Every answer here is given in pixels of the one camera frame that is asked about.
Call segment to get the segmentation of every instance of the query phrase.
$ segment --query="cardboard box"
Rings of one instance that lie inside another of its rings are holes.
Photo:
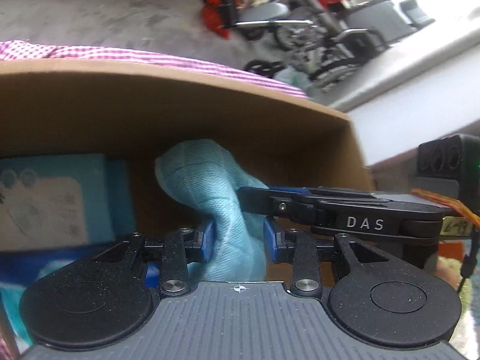
[[[196,225],[162,192],[154,159],[211,138],[269,185],[370,190],[349,118],[280,92],[172,68],[117,61],[0,63],[0,157],[103,152],[128,158],[138,230]],[[272,267],[268,279],[290,279]]]

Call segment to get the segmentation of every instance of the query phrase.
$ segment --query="pink checkered fabric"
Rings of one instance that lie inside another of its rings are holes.
[[[13,360],[10,350],[2,337],[0,337],[0,360]]]
[[[117,49],[113,47],[44,46],[40,44],[30,44],[22,40],[0,42],[0,61],[41,58],[108,59],[168,66],[198,73],[214,74],[216,76],[260,85],[303,99],[307,98],[302,90],[291,85],[222,64],[214,64],[197,59],[159,54],[157,52]]]

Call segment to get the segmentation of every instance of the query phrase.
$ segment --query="gray seat cushion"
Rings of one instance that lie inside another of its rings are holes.
[[[285,19],[289,13],[289,8],[285,4],[265,3],[258,7],[246,9],[240,14],[239,21]]]

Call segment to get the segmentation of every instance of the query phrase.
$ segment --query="metal screw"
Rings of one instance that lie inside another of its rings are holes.
[[[315,291],[319,286],[315,280],[311,279],[302,279],[295,283],[295,287],[300,291]]]
[[[167,280],[162,284],[162,288],[166,292],[179,292],[185,288],[185,283],[181,280]]]

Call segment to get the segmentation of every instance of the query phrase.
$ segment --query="light blue cloth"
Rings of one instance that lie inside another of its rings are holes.
[[[260,281],[266,271],[263,216],[242,213],[240,187],[267,188],[245,173],[210,139],[179,143],[155,161],[160,187],[177,202],[213,216],[216,240],[210,262],[189,264],[192,280]]]
[[[281,83],[295,86],[304,92],[308,91],[308,88],[311,86],[311,81],[309,80],[308,75],[298,71],[291,65],[288,65],[285,69],[275,74],[274,79]]]
[[[32,339],[27,333],[27,329],[20,318],[20,312],[18,311],[18,305],[20,298],[22,297],[25,287],[7,285],[0,283],[0,299],[5,309],[5,313],[10,321],[11,328],[15,334],[27,343],[28,346],[32,345]]]

